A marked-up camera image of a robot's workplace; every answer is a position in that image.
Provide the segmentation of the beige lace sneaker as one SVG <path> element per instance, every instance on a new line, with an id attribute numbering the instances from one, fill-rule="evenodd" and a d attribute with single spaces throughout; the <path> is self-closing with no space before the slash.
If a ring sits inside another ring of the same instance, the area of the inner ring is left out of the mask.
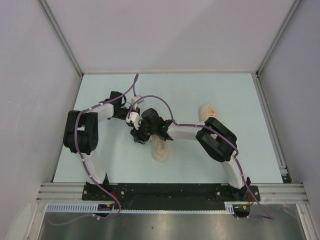
<path id="1" fill-rule="evenodd" d="M 159 136 L 152 135 L 150 137 L 152 157 L 157 162 L 165 162 L 169 158 L 169 147 L 166 141 L 161 140 Z"/>
<path id="2" fill-rule="evenodd" d="M 217 108 L 213 104 L 205 103 L 199 107 L 199 110 L 198 110 L 199 121 L 205 122 L 210 117 L 217 119 L 222 124 L 226 123 L 225 120 L 220 119 Z"/>

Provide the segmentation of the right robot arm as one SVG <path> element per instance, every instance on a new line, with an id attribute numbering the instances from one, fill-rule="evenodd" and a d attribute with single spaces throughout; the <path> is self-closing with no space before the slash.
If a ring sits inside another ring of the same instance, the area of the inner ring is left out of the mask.
<path id="1" fill-rule="evenodd" d="M 133 127 L 130 134 L 137 143 L 145 144 L 151 136 L 162 141 L 197 141 L 213 160 L 221 163 L 231 196 L 237 201 L 248 196 L 251 180 L 237 159 L 237 137 L 216 118 L 209 117 L 200 123 L 178 123 L 164 120 L 155 109 L 149 108 L 142 114 L 129 111 L 125 120 Z"/>

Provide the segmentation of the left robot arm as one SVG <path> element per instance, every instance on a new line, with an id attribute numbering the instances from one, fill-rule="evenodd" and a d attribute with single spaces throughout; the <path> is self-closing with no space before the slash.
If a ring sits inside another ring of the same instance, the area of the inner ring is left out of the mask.
<path id="1" fill-rule="evenodd" d="M 96 148 L 99 142 L 99 123 L 116 118 L 125 120 L 129 109 L 123 93 L 112 91 L 109 98 L 86 112 L 68 112 L 63 135 L 63 145 L 81 161 L 89 184 L 96 184 L 93 194 L 100 200 L 110 196 L 109 178 L 103 170 Z"/>

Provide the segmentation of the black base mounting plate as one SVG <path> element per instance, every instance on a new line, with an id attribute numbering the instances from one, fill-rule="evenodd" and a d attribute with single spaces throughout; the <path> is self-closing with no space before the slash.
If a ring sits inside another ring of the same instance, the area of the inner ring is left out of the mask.
<path id="1" fill-rule="evenodd" d="M 248 202 L 248 190 L 227 183 L 117 183 L 107 189 L 123 211 L 217 211 L 226 202 Z"/>

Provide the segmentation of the aluminium corner post left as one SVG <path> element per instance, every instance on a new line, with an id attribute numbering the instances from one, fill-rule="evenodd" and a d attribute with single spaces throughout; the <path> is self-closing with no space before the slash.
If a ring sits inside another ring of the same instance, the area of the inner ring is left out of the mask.
<path id="1" fill-rule="evenodd" d="M 81 67 L 72 51 L 72 48 L 70 47 L 53 11 L 51 10 L 51 7 L 49 6 L 48 2 L 46 0 L 37 0 L 45 18 L 47 19 L 52 31 L 54 32 L 57 40 L 59 41 L 63 51 L 65 52 L 67 58 L 69 59 L 71 65 L 73 66 L 74 70 L 78 74 L 80 78 L 83 77 L 84 73 L 81 70 Z"/>

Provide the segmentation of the aluminium corner post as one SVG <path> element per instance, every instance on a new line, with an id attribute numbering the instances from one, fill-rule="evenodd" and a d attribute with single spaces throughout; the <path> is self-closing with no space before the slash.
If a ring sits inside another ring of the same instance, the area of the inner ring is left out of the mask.
<path id="1" fill-rule="evenodd" d="M 57 40 L 59 41 L 63 51 L 65 52 L 67 58 L 69 59 L 71 65 L 73 66 L 74 70 L 78 74 L 80 78 L 83 77 L 84 73 L 81 70 L 81 67 L 72 51 L 72 48 L 70 47 L 53 11 L 51 10 L 51 7 L 49 6 L 48 2 L 46 0 L 37 0 L 45 18 L 47 19 L 52 31 L 54 32 Z"/>
<path id="2" fill-rule="evenodd" d="M 272 57 L 274 51 L 276 50 L 279 42 L 281 41 L 282 37 L 284 36 L 287 28 L 291 24 L 291 21 L 293 20 L 295 14 L 298 11 L 299 7 L 301 6 L 302 2 L 303 2 L 303 0 L 294 0 L 293 1 L 287 14 L 285 15 L 283 22 L 280 25 L 271 45 L 269 46 L 265 56 L 263 57 L 262 62 L 260 63 L 259 67 L 257 68 L 257 70 L 255 72 L 257 77 L 260 77 L 260 75 L 264 71 L 266 65 L 269 62 L 269 59 Z"/>

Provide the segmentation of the aluminium frame rail front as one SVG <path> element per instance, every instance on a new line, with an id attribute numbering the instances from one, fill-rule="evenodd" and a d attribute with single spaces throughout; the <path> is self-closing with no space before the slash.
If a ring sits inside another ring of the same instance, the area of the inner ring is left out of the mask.
<path id="1" fill-rule="evenodd" d="M 84 183 L 42 183 L 37 202 L 80 202 Z M 308 204 L 301 183 L 256 183 L 262 204 Z"/>

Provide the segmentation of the aluminium side rail right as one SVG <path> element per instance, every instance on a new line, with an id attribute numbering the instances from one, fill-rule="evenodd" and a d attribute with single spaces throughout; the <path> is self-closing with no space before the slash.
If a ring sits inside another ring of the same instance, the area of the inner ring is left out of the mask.
<path id="1" fill-rule="evenodd" d="M 262 113 L 266 122 L 266 126 L 268 129 L 273 151 L 275 153 L 279 171 L 282 177 L 282 181 L 284 184 L 292 184 L 293 182 L 290 175 L 290 171 L 287 166 L 286 157 L 284 155 L 282 144 L 280 142 L 280 138 L 276 130 L 276 125 L 272 117 L 272 113 L 271 113 L 269 104 L 267 102 L 266 94 L 265 94 L 265 91 L 263 90 L 261 80 L 256 73 L 252 73 L 251 76 L 252 76 L 254 87 L 260 102 Z"/>

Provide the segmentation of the aluminium corner post right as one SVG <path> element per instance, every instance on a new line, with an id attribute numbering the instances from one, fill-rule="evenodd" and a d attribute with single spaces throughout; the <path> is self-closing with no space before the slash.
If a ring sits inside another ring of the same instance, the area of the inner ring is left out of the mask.
<path id="1" fill-rule="evenodd" d="M 298 11 L 299 7 L 301 6 L 302 2 L 303 2 L 303 0 L 294 0 L 293 1 L 287 14 L 285 15 L 283 22 L 280 25 L 271 45 L 269 46 L 265 56 L 263 57 L 262 62 L 260 63 L 259 67 L 257 68 L 257 70 L 255 72 L 257 77 L 260 77 L 260 75 L 264 71 L 266 65 L 269 62 L 269 59 L 272 57 L 274 51 L 276 50 L 279 42 L 281 41 L 282 37 L 284 36 L 287 28 L 291 24 L 291 21 L 293 20 L 295 14 Z"/>

